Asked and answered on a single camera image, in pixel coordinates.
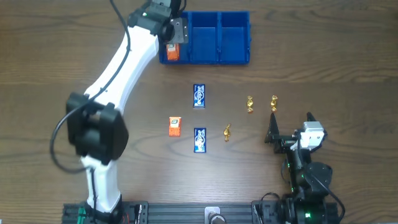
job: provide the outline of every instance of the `gold candy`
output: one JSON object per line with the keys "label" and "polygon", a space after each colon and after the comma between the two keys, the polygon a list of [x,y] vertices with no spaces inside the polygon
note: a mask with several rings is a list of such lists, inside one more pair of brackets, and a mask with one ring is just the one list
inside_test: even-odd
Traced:
{"label": "gold candy", "polygon": [[253,112],[253,97],[248,96],[248,113],[252,113]]}
{"label": "gold candy", "polygon": [[276,112],[277,110],[276,110],[276,106],[278,105],[278,97],[276,96],[276,95],[273,95],[272,96],[272,100],[271,100],[271,102],[270,102],[270,105],[271,105],[271,111],[272,112]]}
{"label": "gold candy", "polygon": [[228,126],[224,130],[225,142],[228,142],[229,137],[231,136],[231,131],[229,130],[229,127],[231,127],[231,124],[228,124]]}

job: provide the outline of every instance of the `wooden surface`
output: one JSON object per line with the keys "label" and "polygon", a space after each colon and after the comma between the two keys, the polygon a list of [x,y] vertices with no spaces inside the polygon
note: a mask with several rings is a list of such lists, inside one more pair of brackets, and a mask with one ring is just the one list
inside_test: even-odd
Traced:
{"label": "wooden surface", "polygon": [[[123,15],[143,1],[117,0]],[[125,109],[129,143],[119,161],[125,200],[251,202],[289,186],[284,157],[263,143],[271,96],[291,134],[311,111],[329,137],[314,161],[333,168],[343,223],[398,220],[398,1],[188,0],[188,10],[251,12],[247,67],[172,66],[155,58]],[[63,203],[86,199],[84,174],[50,160],[49,138],[72,91],[102,73],[123,37],[106,0],[0,2],[0,219],[60,223]],[[206,109],[192,85],[206,83]],[[254,97],[254,114],[246,97]],[[182,136],[168,137],[169,116]],[[231,140],[222,132],[231,123]],[[193,128],[207,127],[208,153],[193,153]],[[57,152],[79,166],[63,128]]]}

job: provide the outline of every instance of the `plastic container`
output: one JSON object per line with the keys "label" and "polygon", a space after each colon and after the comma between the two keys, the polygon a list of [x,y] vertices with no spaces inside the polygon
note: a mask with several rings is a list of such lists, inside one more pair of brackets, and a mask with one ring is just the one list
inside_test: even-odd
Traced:
{"label": "plastic container", "polygon": [[185,11],[189,42],[180,44],[180,60],[167,60],[166,46],[159,49],[163,64],[242,65],[250,61],[250,13]]}

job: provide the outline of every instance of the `orange box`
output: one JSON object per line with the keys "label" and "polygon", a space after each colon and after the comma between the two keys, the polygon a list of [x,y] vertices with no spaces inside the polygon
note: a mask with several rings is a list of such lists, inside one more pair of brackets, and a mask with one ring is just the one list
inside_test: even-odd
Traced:
{"label": "orange box", "polygon": [[179,44],[167,44],[167,60],[180,60],[180,45]]}
{"label": "orange box", "polygon": [[169,136],[170,137],[181,136],[181,117],[170,117]]}

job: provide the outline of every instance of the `table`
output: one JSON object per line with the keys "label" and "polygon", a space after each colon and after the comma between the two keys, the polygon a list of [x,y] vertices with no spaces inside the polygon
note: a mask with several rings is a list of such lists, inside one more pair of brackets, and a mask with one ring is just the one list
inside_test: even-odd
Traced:
{"label": "table", "polygon": [[[127,15],[143,1],[117,0]],[[292,134],[311,111],[329,132],[314,161],[333,168],[330,188],[343,223],[398,220],[398,2],[359,0],[190,0],[187,10],[251,12],[248,66],[145,69],[128,100],[129,142],[119,160],[124,200],[251,202],[289,192],[283,155],[264,144],[278,95],[277,122]],[[123,37],[108,1],[0,3],[0,219],[60,223],[63,203],[84,201],[85,174],[50,160],[49,139],[73,91],[102,73]],[[206,83],[205,110],[192,85]],[[254,113],[246,113],[247,96]],[[180,138],[169,116],[182,117]],[[223,130],[231,123],[230,142]],[[193,153],[193,128],[207,127],[208,152]],[[78,167],[66,128],[60,160]]]}

